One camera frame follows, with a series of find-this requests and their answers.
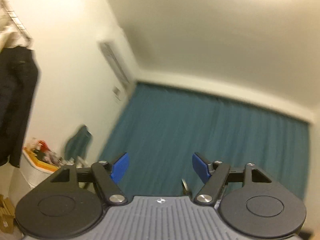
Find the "garment steamer stand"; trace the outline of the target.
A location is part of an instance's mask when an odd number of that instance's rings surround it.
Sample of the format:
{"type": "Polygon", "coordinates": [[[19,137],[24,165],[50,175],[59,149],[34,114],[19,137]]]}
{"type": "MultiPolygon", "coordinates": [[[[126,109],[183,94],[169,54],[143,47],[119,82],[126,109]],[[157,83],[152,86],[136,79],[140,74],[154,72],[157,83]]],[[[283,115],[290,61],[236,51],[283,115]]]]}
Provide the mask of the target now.
{"type": "Polygon", "coordinates": [[[183,195],[188,196],[188,197],[192,197],[192,192],[189,189],[189,186],[188,186],[187,182],[185,181],[185,179],[181,179],[181,185],[182,185],[183,195]]]}

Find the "wavy teal framed mirror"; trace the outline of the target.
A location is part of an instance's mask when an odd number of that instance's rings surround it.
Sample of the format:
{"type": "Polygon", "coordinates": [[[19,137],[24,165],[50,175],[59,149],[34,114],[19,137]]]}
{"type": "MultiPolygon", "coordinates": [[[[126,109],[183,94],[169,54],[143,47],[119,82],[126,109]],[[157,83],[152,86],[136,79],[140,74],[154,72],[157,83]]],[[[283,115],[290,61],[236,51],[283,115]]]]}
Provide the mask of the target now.
{"type": "Polygon", "coordinates": [[[64,158],[66,160],[76,160],[78,157],[85,159],[92,139],[93,135],[89,132],[88,127],[86,125],[80,126],[77,132],[66,142],[64,158]]]}

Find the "teal curtain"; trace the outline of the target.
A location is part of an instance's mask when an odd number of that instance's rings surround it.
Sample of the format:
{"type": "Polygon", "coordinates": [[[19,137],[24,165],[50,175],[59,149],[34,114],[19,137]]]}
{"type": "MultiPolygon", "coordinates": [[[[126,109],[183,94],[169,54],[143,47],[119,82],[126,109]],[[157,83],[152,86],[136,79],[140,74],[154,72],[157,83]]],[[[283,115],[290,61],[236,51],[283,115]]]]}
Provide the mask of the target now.
{"type": "Polygon", "coordinates": [[[255,163],[299,198],[307,186],[309,126],[262,108],[214,96],[139,83],[100,160],[126,152],[119,183],[128,196],[179,196],[202,181],[192,167],[197,152],[232,167],[255,163]]]}

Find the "orange tray with cosmetics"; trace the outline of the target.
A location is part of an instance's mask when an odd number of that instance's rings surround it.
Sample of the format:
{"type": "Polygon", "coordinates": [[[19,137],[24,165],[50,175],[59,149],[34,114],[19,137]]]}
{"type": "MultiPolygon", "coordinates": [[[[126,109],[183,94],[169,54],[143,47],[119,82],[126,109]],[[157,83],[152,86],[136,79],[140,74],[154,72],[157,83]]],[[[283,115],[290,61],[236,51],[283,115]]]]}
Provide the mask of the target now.
{"type": "Polygon", "coordinates": [[[32,138],[23,148],[23,154],[35,168],[55,172],[64,165],[64,159],[52,151],[44,140],[32,138]]]}

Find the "white vanity desk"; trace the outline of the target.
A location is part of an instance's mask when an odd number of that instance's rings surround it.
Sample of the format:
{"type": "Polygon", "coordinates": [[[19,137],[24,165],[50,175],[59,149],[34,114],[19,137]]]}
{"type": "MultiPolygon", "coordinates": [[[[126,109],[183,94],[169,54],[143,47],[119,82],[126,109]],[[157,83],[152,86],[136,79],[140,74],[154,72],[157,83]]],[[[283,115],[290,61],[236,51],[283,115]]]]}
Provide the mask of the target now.
{"type": "Polygon", "coordinates": [[[23,150],[20,158],[20,170],[28,184],[36,187],[58,168],[38,160],[35,155],[23,150]]]}

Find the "white air conditioner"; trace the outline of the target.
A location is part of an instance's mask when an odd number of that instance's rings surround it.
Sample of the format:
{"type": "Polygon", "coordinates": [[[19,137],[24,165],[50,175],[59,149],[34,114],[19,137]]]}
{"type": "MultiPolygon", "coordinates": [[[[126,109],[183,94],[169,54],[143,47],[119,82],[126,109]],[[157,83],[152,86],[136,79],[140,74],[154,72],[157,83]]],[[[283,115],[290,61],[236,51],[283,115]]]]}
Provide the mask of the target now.
{"type": "Polygon", "coordinates": [[[132,84],[133,77],[118,47],[114,42],[103,41],[99,42],[99,48],[119,82],[122,83],[123,87],[129,87],[132,84]]]}

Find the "cardboard box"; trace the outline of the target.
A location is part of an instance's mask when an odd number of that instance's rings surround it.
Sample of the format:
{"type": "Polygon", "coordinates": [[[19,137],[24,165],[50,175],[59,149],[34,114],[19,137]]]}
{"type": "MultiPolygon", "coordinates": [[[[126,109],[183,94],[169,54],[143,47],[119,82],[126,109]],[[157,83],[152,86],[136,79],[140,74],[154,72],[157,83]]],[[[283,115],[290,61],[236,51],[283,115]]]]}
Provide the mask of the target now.
{"type": "Polygon", "coordinates": [[[4,198],[0,195],[0,227],[3,233],[13,233],[14,230],[14,220],[15,220],[15,208],[10,201],[10,199],[4,198]]]}

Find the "hanging black garment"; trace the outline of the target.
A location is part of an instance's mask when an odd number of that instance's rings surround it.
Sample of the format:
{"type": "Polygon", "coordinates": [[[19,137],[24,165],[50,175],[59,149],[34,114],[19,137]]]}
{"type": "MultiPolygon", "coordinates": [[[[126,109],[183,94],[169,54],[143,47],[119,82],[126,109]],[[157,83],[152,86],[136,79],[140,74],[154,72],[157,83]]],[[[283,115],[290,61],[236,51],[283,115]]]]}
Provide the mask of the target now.
{"type": "Polygon", "coordinates": [[[1,51],[1,165],[20,166],[38,77],[31,50],[17,46],[1,51]]]}

